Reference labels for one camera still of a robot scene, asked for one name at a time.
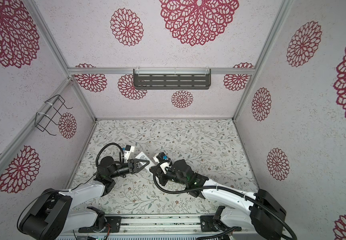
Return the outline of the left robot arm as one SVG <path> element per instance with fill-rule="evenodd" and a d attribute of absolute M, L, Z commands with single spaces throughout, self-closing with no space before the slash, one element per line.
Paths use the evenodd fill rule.
<path fill-rule="evenodd" d="M 36 240 L 55 240 L 61 233 L 81 228 L 103 232 L 108 225 L 103 211 L 95 207 L 75 211 L 74 207 L 107 195 L 116 184 L 115 178 L 139 173 L 149 163 L 149 159 L 121 163 L 112 157 L 102 158 L 92 181 L 69 190 L 45 190 L 21 218 L 18 230 Z"/>

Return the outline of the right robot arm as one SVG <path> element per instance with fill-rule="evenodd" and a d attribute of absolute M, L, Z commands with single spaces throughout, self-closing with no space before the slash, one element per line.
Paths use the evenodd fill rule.
<path fill-rule="evenodd" d="M 216 201 L 221 204 L 213 216 L 213 225 L 226 232 L 229 229 L 245 228 L 255 230 L 266 240 L 285 240 L 283 231 L 286 210 L 267 191 L 256 193 L 235 190 L 196 173 L 179 160 L 173 164 L 167 160 L 150 168 L 156 187 L 164 193 L 188 193 L 194 198 Z"/>

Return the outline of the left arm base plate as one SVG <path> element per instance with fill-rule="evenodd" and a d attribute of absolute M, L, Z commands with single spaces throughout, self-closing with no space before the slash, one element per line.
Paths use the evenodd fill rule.
<path fill-rule="evenodd" d="M 105 217 L 102 223 L 94 224 L 91 227 L 79 228 L 78 233 L 118 233 L 121 227 L 122 217 Z"/>

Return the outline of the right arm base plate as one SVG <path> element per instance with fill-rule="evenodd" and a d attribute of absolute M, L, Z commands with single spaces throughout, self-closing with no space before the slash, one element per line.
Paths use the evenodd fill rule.
<path fill-rule="evenodd" d="M 225 232 L 231 229 L 220 220 L 214 219 L 214 216 L 200 216 L 200 225 L 202 232 Z"/>

